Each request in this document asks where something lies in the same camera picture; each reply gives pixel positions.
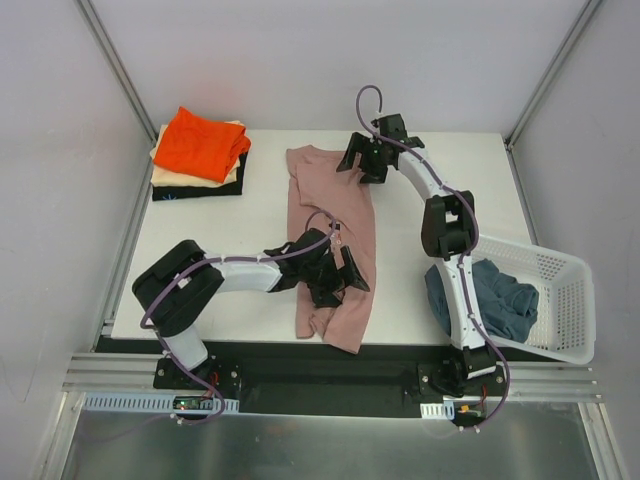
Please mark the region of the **pink t shirt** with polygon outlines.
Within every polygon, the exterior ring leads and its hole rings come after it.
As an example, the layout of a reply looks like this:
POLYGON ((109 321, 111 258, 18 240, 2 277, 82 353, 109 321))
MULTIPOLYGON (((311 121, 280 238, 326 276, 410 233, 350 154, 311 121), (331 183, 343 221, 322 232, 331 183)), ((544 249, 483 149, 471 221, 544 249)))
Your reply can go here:
POLYGON ((357 170, 337 170, 344 154, 307 145, 286 152, 290 175, 288 190, 287 235, 297 240, 307 225, 323 232, 330 220, 316 211, 327 211, 337 221, 332 236, 336 263, 342 264, 340 248, 347 246, 370 290, 354 287, 344 290, 342 304, 318 309, 309 288, 297 287, 296 336, 302 339, 319 335, 322 340, 351 354, 359 352, 373 307, 377 280, 375 213, 369 188, 360 182, 357 170))

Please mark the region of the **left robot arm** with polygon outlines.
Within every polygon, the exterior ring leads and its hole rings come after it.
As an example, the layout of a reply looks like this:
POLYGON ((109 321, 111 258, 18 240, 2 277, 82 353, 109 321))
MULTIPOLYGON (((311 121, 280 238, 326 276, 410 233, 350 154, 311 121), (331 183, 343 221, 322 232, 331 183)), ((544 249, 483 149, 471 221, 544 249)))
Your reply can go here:
POLYGON ((333 251, 328 232, 309 228, 254 256, 209 257, 195 241, 183 240, 134 281, 132 292, 143 309, 140 327, 154 332, 179 380, 199 389, 215 385, 213 358, 195 327, 214 295, 279 293, 298 285, 307 287, 316 309, 337 309, 348 293, 371 291, 350 248, 333 251))

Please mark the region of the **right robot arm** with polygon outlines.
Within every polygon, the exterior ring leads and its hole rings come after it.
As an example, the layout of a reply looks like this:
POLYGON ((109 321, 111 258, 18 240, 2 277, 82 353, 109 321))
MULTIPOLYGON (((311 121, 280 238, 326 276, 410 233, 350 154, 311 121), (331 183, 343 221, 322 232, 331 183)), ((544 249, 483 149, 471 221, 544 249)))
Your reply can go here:
POLYGON ((471 253, 479 241, 474 197, 446 184, 427 160, 425 145, 409 136, 401 115, 383 116, 366 134, 351 134, 337 170, 357 167, 365 184, 382 184, 390 167, 424 201, 421 243, 440 275, 450 319, 450 358, 429 375, 439 393, 461 398, 481 388, 497 370, 498 349, 489 340, 472 275, 471 253))

